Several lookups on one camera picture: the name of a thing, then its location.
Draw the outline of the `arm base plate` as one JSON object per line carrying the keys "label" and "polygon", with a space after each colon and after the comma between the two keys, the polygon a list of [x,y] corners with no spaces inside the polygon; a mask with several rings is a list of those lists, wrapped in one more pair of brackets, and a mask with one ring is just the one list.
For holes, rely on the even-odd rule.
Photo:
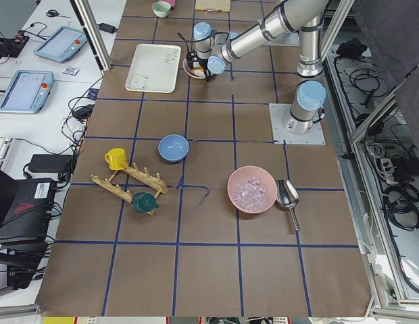
{"label": "arm base plate", "polygon": [[270,103],[270,121],[275,144],[325,145],[320,122],[298,121],[291,115],[291,104]]}

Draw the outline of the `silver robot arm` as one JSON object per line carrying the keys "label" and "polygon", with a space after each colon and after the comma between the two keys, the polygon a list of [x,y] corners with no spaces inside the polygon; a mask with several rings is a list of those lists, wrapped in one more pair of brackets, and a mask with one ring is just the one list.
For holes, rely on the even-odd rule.
{"label": "silver robot arm", "polygon": [[233,36],[215,31],[207,22],[193,27],[193,50],[188,50],[189,68],[200,68],[206,80],[225,72],[226,66],[258,47],[275,41],[286,32],[299,34],[299,63],[295,98],[282,126],[294,135],[307,134],[318,121],[317,115],[326,100],[322,83],[321,32],[327,1],[281,1],[266,17],[246,31]]}

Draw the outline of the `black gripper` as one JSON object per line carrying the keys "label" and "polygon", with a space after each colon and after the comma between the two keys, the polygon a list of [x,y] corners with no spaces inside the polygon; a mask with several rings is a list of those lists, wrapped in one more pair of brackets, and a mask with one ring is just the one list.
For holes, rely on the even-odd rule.
{"label": "black gripper", "polygon": [[194,69],[196,66],[201,66],[204,69],[205,80],[209,82],[211,80],[211,72],[207,68],[208,58],[210,56],[210,51],[198,51],[196,49],[188,51],[186,54],[187,66],[190,70]]}

